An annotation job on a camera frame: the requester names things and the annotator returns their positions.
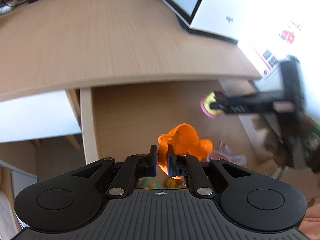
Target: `wooden desk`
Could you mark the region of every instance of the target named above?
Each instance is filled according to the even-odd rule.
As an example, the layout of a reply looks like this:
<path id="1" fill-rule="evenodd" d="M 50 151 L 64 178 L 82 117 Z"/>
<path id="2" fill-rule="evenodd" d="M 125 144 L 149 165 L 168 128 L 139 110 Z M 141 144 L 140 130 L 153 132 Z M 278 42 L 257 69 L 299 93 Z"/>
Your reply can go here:
<path id="1" fill-rule="evenodd" d="M 41 0 L 0 18 L 0 101 L 124 83 L 260 78 L 233 44 L 185 32 L 160 0 Z"/>

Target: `qr code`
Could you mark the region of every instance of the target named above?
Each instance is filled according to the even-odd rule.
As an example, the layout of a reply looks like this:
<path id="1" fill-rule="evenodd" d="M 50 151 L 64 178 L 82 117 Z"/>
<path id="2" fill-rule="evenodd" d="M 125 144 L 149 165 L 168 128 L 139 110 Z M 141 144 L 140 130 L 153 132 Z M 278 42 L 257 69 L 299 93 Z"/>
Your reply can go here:
<path id="1" fill-rule="evenodd" d="M 266 50 L 266 52 L 263 53 L 263 57 L 264 57 L 265 59 L 268 59 L 271 55 L 272 55 L 272 53 L 271 53 L 269 50 Z"/>
<path id="2" fill-rule="evenodd" d="M 271 67 L 274 67 L 278 63 L 278 60 L 276 59 L 275 56 L 272 56 L 272 58 L 269 60 L 269 65 Z"/>

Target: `wood grain surface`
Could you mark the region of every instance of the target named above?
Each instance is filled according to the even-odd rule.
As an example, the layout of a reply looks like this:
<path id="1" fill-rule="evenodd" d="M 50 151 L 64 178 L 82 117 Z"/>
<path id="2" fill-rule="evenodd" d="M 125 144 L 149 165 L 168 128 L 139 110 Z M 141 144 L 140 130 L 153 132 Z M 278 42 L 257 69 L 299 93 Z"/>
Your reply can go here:
<path id="1" fill-rule="evenodd" d="M 160 0 L 41 0 L 0 17 L 0 101 L 50 90 L 260 78 L 233 44 L 185 32 Z"/>
<path id="2" fill-rule="evenodd" d="M 92 89 L 98 159 L 114 157 L 119 162 L 132 154 L 147 154 L 152 144 L 158 144 L 161 134 L 180 123 L 188 123 L 196 129 L 199 138 L 210 139 L 215 146 L 222 140 L 235 155 L 247 157 L 249 169 L 254 168 L 259 162 L 238 115 L 210 119 L 202 112 L 200 100 L 213 90 L 222 90 L 218 81 L 159 82 Z M 85 155 L 89 158 L 91 150 L 86 142 L 84 140 Z"/>

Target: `silver screw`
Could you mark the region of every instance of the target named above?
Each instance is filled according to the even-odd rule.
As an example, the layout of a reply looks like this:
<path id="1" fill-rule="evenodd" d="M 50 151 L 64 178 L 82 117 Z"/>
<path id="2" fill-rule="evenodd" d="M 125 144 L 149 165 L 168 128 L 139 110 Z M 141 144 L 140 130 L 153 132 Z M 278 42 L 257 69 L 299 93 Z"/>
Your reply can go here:
<path id="1" fill-rule="evenodd" d="M 197 192 L 199 195 L 208 196 L 208 195 L 212 194 L 212 189 L 207 188 L 207 187 L 201 187 L 197 190 Z"/>
<path id="2" fill-rule="evenodd" d="M 113 196 L 121 196 L 124 193 L 124 190 L 119 187 L 114 187 L 111 190 L 109 190 L 109 194 Z"/>

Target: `orange plastic toy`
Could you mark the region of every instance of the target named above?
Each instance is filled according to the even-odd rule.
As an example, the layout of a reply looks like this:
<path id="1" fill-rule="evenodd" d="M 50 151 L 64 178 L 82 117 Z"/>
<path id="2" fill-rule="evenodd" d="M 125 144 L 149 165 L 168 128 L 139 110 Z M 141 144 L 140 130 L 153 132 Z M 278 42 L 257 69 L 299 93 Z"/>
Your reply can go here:
<path id="1" fill-rule="evenodd" d="M 202 160 L 207 158 L 207 155 L 212 152 L 213 145 L 209 139 L 200 140 L 196 130 L 187 123 L 182 123 L 171 129 L 169 133 L 159 136 L 158 143 L 158 163 L 160 168 L 168 174 L 167 170 L 167 151 L 168 144 L 172 144 L 176 155 L 190 154 Z"/>

